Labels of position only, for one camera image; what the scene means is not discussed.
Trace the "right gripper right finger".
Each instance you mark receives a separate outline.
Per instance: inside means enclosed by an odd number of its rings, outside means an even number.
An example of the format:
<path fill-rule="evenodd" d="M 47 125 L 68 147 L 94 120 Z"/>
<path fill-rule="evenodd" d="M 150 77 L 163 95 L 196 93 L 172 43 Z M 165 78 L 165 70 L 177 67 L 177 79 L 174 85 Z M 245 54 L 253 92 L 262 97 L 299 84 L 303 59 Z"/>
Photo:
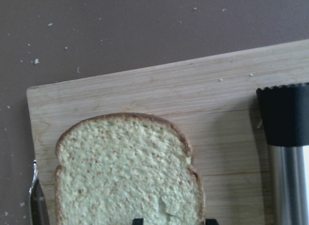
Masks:
<path fill-rule="evenodd" d="M 205 220 L 205 225 L 219 225 L 219 223 L 216 219 L 211 218 Z"/>

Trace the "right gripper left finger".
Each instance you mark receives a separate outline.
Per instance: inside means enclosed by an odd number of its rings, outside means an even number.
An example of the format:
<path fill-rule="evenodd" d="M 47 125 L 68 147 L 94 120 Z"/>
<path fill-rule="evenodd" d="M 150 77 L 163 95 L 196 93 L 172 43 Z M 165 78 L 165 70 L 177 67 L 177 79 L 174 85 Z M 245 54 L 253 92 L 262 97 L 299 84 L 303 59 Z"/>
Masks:
<path fill-rule="evenodd" d="M 144 219 L 143 218 L 134 218 L 132 221 L 132 225 L 143 225 Z"/>

